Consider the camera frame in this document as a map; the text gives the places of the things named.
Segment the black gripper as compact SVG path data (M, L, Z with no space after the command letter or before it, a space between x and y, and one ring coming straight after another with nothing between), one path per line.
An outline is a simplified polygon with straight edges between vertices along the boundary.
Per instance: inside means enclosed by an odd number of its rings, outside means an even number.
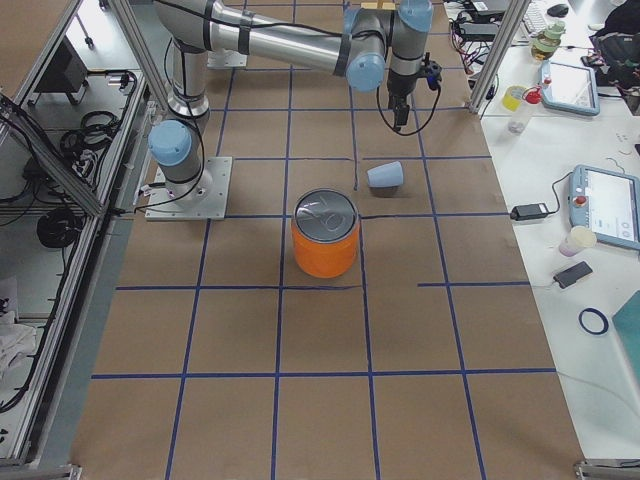
M412 93L410 84L393 84L388 87L388 108L393 113L394 126L406 126L409 116L408 96Z

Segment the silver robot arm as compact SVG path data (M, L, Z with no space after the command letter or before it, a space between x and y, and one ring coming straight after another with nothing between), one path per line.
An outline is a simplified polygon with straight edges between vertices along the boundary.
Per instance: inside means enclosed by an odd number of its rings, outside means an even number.
M417 82L441 90L441 68L426 50L433 17L429 1L348 9L340 32L237 10L221 1L157 1L154 6L172 36L167 101L179 118L207 120L204 74L208 53L217 49L329 72L360 92L377 92L385 85L393 114L387 126L398 135L405 133L408 97Z

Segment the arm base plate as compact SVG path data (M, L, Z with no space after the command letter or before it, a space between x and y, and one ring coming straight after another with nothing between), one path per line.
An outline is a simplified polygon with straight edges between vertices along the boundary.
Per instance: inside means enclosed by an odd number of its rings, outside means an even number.
M231 157L208 157L204 173L195 186L167 182L158 166L154 181L164 186L151 191L151 207L145 209L145 218L148 221L223 220L232 166Z

